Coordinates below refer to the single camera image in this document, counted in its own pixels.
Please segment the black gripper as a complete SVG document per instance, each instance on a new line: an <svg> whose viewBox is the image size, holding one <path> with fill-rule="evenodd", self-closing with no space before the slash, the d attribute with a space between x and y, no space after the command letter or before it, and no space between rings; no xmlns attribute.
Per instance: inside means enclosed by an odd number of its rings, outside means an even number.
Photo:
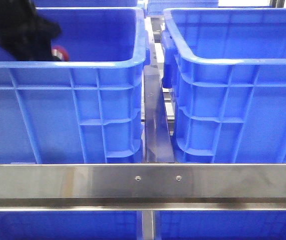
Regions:
<svg viewBox="0 0 286 240"><path fill-rule="evenodd" d="M62 33L58 23L37 12L31 0L0 0L0 47L18 61L59 61L52 40Z"/></svg>

